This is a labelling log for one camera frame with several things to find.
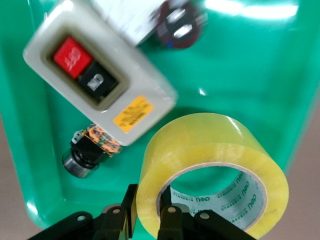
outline tape roll core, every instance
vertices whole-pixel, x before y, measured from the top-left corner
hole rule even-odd
[[[212,166],[235,168],[246,176],[246,181],[234,184],[236,178],[225,190],[214,194],[216,199],[224,191],[231,196],[226,198],[223,206],[219,206],[222,208],[233,206],[232,201],[237,201],[240,195],[242,204],[237,204],[241,206],[238,210],[233,206],[234,217],[225,217],[215,212],[229,221],[239,220],[233,223],[238,222],[238,227],[256,239],[266,234],[281,218],[288,203],[289,189],[278,165],[238,121],[215,113],[196,113],[165,125],[146,148],[136,204],[142,225],[154,238],[160,227],[160,197],[167,186],[183,173]],[[233,196],[230,193],[232,186],[233,193],[237,193]],[[242,192],[243,188],[256,188],[256,192],[250,196],[249,190]],[[177,193],[174,191],[171,190],[171,200],[174,200],[173,193]],[[255,213],[244,217],[245,208],[250,213],[254,209]]]

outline metal screw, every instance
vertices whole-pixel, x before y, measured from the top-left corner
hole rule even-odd
[[[208,213],[203,212],[203,213],[200,214],[200,218],[202,218],[202,219],[209,219],[210,216],[209,216]]]
[[[80,222],[80,221],[83,221],[85,219],[86,219],[86,216],[81,215],[81,216],[78,216],[78,218],[76,220]]]
[[[176,212],[176,209],[173,206],[171,206],[171,207],[168,208],[168,212],[173,214],[173,213]]]
[[[120,213],[120,209],[119,208],[113,209],[112,213],[113,214],[118,214],[118,213]]]

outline brown surface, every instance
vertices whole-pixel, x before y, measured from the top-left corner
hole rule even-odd
[[[316,240],[320,237],[320,108],[288,175],[290,200],[281,221],[262,240]],[[26,240],[39,231],[28,218],[2,124],[0,123],[0,239]]]

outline orange label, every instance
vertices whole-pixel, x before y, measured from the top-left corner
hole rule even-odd
[[[128,133],[137,123],[146,117],[154,106],[147,99],[140,95],[133,100],[118,116],[113,119],[124,133]]]

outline yellow packing tape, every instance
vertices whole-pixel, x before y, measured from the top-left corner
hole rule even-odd
[[[195,113],[161,128],[145,151],[136,206],[142,225],[154,238],[164,190],[186,172],[215,166],[237,169],[239,175],[226,189],[208,196],[189,196],[171,188],[172,203],[192,211],[212,209],[256,239],[280,220],[289,188],[279,166],[240,122]]]

